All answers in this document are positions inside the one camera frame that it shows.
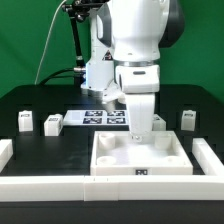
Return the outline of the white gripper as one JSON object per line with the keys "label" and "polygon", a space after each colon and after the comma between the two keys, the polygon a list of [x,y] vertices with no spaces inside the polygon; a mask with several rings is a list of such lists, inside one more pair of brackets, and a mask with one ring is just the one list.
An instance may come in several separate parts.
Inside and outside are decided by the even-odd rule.
{"label": "white gripper", "polygon": [[147,136],[152,131],[155,93],[160,90],[160,68],[117,66],[115,80],[124,94],[132,136]]}

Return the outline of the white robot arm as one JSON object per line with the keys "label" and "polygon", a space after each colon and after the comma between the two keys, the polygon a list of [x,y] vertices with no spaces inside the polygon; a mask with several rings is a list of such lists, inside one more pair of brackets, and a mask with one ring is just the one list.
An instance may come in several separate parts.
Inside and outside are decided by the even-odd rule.
{"label": "white robot arm", "polygon": [[179,0],[98,0],[87,12],[91,58],[81,88],[109,111],[115,100],[124,100],[130,134],[142,139],[152,132],[160,50],[184,31]]}

